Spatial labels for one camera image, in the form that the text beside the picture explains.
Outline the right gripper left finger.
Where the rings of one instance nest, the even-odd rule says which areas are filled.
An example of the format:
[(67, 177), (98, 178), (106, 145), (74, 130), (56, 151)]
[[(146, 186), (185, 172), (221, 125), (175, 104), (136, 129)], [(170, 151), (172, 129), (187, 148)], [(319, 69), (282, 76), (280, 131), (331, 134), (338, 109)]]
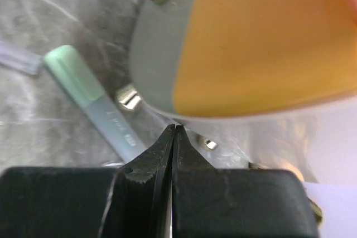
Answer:
[(121, 167), (11, 167), (2, 237), (168, 237), (175, 126)]

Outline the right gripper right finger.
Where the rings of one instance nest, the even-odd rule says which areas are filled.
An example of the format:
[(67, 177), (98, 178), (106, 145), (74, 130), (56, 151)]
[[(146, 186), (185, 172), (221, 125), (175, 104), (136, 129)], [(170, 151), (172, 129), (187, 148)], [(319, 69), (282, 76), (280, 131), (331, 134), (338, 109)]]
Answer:
[(176, 127), (174, 237), (318, 237), (302, 183), (290, 171), (217, 169)]

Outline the green highlighter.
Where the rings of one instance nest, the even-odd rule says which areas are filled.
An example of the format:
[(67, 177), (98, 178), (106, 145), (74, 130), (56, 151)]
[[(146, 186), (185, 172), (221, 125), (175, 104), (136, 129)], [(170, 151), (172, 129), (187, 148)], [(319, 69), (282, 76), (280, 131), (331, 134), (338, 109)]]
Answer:
[(74, 47), (60, 46), (44, 62), (122, 160), (128, 163), (147, 149)]

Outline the yellow drawer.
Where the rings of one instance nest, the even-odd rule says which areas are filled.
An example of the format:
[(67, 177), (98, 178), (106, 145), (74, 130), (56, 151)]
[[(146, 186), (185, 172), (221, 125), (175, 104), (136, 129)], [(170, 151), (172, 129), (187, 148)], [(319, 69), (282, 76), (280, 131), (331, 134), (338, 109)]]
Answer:
[(349, 0), (194, 0), (173, 107), (238, 116), (356, 94)]

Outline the black thin pen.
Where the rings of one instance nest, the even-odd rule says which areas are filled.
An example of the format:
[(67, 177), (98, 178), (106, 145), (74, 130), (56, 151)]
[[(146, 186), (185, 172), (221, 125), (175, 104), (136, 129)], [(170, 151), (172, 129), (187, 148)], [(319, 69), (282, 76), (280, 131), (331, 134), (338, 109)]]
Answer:
[(42, 57), (1, 41), (1, 65), (36, 76), (42, 68)]

